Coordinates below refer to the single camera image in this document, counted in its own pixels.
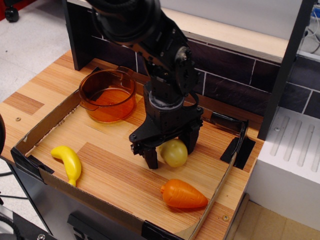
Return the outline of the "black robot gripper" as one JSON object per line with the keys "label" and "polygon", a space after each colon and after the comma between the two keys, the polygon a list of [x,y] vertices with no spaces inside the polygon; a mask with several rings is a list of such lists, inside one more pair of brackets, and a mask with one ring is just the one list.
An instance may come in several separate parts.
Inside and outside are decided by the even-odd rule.
{"label": "black robot gripper", "polygon": [[184,106],[182,103],[173,108],[157,108],[150,101],[145,103],[146,117],[140,127],[130,136],[131,150],[142,155],[148,168],[158,169],[157,146],[178,138],[191,154],[196,146],[200,127],[203,125],[201,115],[204,110],[197,104]]}

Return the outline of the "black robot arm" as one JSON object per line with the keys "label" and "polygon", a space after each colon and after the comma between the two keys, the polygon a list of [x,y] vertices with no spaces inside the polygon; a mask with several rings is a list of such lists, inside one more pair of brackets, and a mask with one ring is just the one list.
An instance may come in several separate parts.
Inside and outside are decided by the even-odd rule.
{"label": "black robot arm", "polygon": [[178,138],[192,153],[203,124],[194,87],[199,82],[188,40],[157,0],[92,0],[93,22],[110,42],[142,56],[150,80],[143,87],[146,117],[130,136],[131,150],[150,169],[156,148]]}

